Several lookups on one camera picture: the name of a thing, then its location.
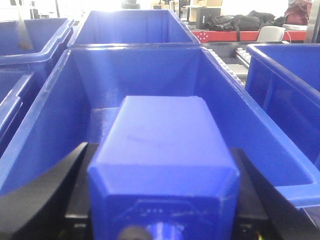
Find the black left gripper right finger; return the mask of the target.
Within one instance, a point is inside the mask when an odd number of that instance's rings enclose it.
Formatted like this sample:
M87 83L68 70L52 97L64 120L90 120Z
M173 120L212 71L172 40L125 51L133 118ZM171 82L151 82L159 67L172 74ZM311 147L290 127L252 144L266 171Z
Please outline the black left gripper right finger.
M320 209L297 209L255 167L241 148L231 154L240 171L232 239L318 240Z

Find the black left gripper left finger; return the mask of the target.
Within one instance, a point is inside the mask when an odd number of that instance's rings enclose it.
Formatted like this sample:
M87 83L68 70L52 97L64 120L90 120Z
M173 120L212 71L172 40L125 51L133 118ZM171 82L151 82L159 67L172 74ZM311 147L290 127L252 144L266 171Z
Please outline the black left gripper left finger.
M55 166L30 183L0 197L0 238L13 240L34 222L42 224L57 214L69 195L88 147L80 143Z

